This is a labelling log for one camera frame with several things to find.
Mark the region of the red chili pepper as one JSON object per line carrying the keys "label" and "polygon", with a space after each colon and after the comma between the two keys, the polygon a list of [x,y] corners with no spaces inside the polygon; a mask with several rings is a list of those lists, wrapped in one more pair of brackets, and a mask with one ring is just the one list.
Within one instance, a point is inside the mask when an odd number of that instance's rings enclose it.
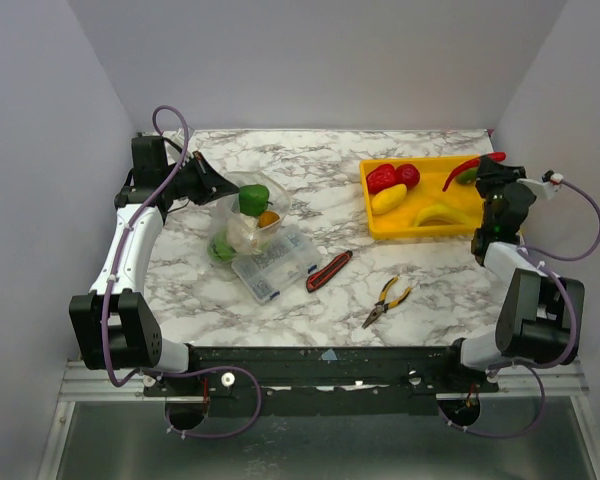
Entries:
{"label": "red chili pepper", "polygon": [[480,163],[482,160],[490,160],[493,161],[495,163],[500,163],[503,162],[506,159],[506,154],[504,152],[493,152],[493,153],[489,153],[489,154],[484,154],[478,157],[475,157],[471,160],[467,160],[464,163],[456,166],[448,175],[447,179],[445,180],[445,183],[442,187],[442,191],[446,192],[448,190],[448,188],[450,187],[452,182],[455,182],[455,178],[458,174],[460,174],[461,172],[465,171],[466,169],[472,168],[472,167],[479,167]]}

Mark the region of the green bell pepper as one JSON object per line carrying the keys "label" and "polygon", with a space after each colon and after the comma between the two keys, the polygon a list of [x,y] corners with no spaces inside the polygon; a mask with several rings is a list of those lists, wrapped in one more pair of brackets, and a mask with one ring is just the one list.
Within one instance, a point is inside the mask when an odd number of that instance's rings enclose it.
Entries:
{"label": "green bell pepper", "polygon": [[259,217],[267,210],[269,197],[270,191],[265,185],[241,186],[238,193],[240,213],[250,217]]}

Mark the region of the clear zip top bag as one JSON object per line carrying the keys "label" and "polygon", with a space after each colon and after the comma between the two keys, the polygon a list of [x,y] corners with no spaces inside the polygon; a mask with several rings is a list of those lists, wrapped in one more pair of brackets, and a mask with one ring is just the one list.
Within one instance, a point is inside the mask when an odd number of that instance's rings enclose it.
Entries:
{"label": "clear zip top bag", "polygon": [[291,207],[285,188],[260,171],[230,172],[226,178],[238,192],[220,199],[212,209],[207,254],[217,264],[261,253]]}

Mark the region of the white cauliflower toy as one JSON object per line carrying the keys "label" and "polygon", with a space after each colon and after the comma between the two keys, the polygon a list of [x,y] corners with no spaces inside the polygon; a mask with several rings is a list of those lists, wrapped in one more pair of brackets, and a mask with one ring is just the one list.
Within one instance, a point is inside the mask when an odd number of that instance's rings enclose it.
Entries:
{"label": "white cauliflower toy", "polygon": [[249,253],[253,247],[253,235],[258,230],[258,220],[238,213],[226,222],[226,240],[238,253]]}

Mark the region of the green watermelon ball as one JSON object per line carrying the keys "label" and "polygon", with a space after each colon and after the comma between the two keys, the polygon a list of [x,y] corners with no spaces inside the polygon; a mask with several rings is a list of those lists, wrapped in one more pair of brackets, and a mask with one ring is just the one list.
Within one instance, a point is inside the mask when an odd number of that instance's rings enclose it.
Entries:
{"label": "green watermelon ball", "polygon": [[207,253],[213,261],[222,264],[230,263],[236,256],[236,251],[222,236],[216,236],[209,242]]}

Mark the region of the orange round fruit toy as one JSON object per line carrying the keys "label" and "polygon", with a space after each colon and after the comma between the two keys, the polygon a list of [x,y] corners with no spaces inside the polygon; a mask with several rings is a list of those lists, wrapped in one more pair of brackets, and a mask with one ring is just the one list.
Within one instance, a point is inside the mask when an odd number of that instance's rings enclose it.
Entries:
{"label": "orange round fruit toy", "polygon": [[280,216],[271,210],[266,210],[258,217],[258,227],[260,229],[277,226],[280,222]]}

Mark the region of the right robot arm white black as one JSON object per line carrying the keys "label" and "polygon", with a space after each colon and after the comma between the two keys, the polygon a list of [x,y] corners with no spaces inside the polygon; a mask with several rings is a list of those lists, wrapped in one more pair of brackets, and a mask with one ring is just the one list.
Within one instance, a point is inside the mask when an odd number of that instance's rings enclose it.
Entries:
{"label": "right robot arm white black", "polygon": [[483,214],[471,253],[508,286],[494,331],[456,340],[450,348],[454,358],[441,365],[441,382],[454,392],[473,384],[476,371],[495,373],[513,365],[549,369],[567,365],[577,355],[584,286],[533,261],[533,249],[521,237],[534,202],[551,199],[567,183],[553,171],[541,180],[529,179],[524,168],[504,165],[504,158],[502,153],[483,155],[449,176],[455,180],[475,169]]}

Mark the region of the yellow plastic tray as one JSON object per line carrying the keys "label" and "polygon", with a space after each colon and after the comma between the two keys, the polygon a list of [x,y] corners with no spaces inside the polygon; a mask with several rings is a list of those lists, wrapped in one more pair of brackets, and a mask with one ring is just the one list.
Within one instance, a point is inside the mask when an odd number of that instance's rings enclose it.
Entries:
{"label": "yellow plastic tray", "polygon": [[[367,159],[359,163],[369,233],[376,240],[413,237],[471,235],[482,221],[482,200],[475,186],[453,181],[442,187],[449,174],[472,155]],[[366,177],[378,167],[412,165],[420,173],[420,181],[399,205],[387,213],[372,210],[374,195],[369,192]]]}

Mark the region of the yellow banana toy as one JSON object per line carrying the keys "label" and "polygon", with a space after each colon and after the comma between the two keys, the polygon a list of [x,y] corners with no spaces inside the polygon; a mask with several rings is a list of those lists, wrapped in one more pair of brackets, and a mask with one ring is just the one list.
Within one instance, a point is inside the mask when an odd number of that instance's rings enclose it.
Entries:
{"label": "yellow banana toy", "polygon": [[413,226],[421,227],[431,221],[448,225],[470,225],[472,223],[472,219],[464,212],[442,203],[436,203],[421,209],[416,214]]}

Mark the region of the red tomato toy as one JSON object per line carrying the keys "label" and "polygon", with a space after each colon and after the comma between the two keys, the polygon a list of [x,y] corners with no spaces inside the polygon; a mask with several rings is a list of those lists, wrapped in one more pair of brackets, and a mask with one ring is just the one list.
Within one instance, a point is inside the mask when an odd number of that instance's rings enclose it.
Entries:
{"label": "red tomato toy", "polygon": [[419,184],[421,175],[413,164],[402,164],[396,168],[396,179],[410,190]]}

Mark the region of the red bell pepper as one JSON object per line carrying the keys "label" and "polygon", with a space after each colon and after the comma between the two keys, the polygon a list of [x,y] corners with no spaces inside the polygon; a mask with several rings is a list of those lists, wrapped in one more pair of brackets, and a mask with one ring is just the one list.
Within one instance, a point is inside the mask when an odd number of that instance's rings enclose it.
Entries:
{"label": "red bell pepper", "polygon": [[366,176],[367,189],[371,195],[376,195],[397,183],[396,169],[391,164],[382,164]]}

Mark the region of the yellow lemon toy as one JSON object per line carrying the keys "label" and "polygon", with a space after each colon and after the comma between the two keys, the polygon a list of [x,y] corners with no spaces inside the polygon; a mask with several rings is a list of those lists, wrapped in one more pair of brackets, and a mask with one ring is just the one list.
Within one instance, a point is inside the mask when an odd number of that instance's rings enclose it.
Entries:
{"label": "yellow lemon toy", "polygon": [[371,200],[373,215],[383,215],[397,208],[406,198],[408,189],[404,184],[396,184],[377,193]]}

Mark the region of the clear screw organizer box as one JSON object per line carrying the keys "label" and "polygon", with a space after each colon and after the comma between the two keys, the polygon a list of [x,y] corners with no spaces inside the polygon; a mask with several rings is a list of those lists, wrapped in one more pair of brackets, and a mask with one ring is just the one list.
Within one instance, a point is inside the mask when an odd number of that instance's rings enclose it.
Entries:
{"label": "clear screw organizer box", "polygon": [[322,255],[297,225],[281,228],[262,253],[236,257],[231,269],[259,304],[317,270]]}

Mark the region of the red black utility knife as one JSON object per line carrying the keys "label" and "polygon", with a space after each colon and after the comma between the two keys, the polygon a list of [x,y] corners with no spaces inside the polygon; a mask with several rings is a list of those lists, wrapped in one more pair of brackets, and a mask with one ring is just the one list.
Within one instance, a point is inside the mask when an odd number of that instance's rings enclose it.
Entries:
{"label": "red black utility knife", "polygon": [[324,287],[353,257],[351,250],[335,256],[324,268],[312,273],[305,282],[308,293],[316,292]]}

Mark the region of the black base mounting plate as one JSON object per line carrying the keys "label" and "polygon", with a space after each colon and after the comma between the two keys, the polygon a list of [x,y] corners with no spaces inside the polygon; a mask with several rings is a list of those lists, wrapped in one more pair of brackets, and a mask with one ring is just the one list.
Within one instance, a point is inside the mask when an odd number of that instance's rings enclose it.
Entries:
{"label": "black base mounting plate", "polygon": [[460,365],[453,347],[196,347],[202,375],[145,388],[212,417],[434,415],[437,400],[497,385]]}

